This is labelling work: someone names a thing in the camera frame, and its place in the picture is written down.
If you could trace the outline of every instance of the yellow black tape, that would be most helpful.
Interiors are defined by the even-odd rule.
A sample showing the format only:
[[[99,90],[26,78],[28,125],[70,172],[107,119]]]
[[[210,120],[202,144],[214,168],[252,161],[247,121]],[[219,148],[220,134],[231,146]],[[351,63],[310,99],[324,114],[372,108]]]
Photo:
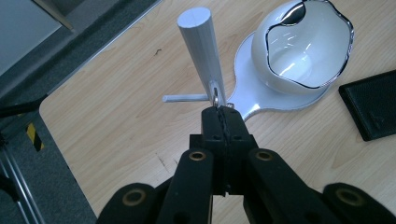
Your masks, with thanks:
[[[39,151],[44,148],[44,144],[41,141],[40,137],[37,134],[37,131],[35,130],[35,126],[33,123],[30,123],[26,127],[26,133],[29,136],[30,140],[33,143],[33,146],[35,147],[35,150]]]

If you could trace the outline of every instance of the wooden tabletop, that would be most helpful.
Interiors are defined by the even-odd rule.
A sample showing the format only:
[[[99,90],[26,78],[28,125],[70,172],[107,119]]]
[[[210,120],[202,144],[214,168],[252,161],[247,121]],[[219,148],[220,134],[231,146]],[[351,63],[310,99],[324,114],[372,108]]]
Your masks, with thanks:
[[[229,97],[241,42],[286,1],[163,0],[84,65],[41,105],[40,114],[99,215],[119,188],[158,186],[173,175],[209,102],[165,104],[165,94],[204,93],[177,28],[191,7],[209,7]],[[396,69],[396,1],[334,0],[355,41],[344,73],[316,104],[264,111],[247,121],[259,146],[279,153],[311,188],[345,182],[396,214],[396,135],[364,142],[337,90]],[[247,223],[241,197],[215,197],[214,223]]]

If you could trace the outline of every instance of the gray floor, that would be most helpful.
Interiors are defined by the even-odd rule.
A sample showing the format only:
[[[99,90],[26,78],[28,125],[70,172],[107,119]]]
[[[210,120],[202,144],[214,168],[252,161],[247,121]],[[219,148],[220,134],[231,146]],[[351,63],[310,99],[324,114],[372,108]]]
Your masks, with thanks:
[[[61,30],[49,43],[44,43],[36,52],[28,55],[30,58],[24,58],[20,64],[16,64],[8,71],[7,76],[1,77],[0,86],[10,84],[14,87],[0,95],[0,109],[8,105],[33,101],[51,93],[114,36],[158,3],[158,0],[113,0],[111,4],[111,1],[96,2],[103,4],[93,3],[93,6],[90,6],[83,2],[79,5],[80,8],[85,7],[86,11],[97,12],[91,24],[81,24],[77,32],[71,35],[67,33],[67,37],[62,35],[67,31]],[[45,59],[44,61],[38,60],[32,63],[39,59],[40,55],[46,55],[46,50],[49,51],[50,56],[41,57]],[[18,116],[0,119],[0,131],[8,125],[12,126],[18,120]],[[45,222],[94,223],[96,216],[43,120],[38,113],[35,113],[31,121],[45,147],[37,152],[24,128],[7,137],[6,147],[20,167]],[[0,223],[24,223],[17,205],[2,190],[0,190]]]

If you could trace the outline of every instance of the wooden table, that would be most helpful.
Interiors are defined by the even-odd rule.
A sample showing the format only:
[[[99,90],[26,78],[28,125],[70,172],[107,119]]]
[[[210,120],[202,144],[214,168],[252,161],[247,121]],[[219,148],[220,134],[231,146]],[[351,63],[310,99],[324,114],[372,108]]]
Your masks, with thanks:
[[[204,93],[177,16],[191,7],[212,10],[229,97],[239,45],[281,2],[163,0],[43,102],[40,114],[96,215],[117,189],[134,182],[156,187],[172,176],[189,134],[200,133],[210,103],[162,102],[165,94]],[[337,92],[396,69],[396,1],[332,2],[356,33],[343,75],[315,105],[262,112],[247,127],[311,188],[345,182],[396,214],[396,135],[363,142]],[[214,208],[214,223],[248,222],[241,197],[215,197]]]

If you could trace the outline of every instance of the white rod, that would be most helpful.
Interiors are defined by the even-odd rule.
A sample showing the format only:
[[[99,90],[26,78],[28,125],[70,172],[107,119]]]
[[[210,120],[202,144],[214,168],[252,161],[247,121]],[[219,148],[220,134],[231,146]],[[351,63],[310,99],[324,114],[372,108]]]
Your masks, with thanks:
[[[177,25],[209,100],[213,102],[214,98],[210,83],[217,83],[219,105],[226,105],[218,46],[210,10],[205,7],[188,9],[178,17]]]
[[[206,94],[188,94],[188,95],[165,95],[163,102],[174,103],[174,102],[198,102],[208,101],[209,97]]]

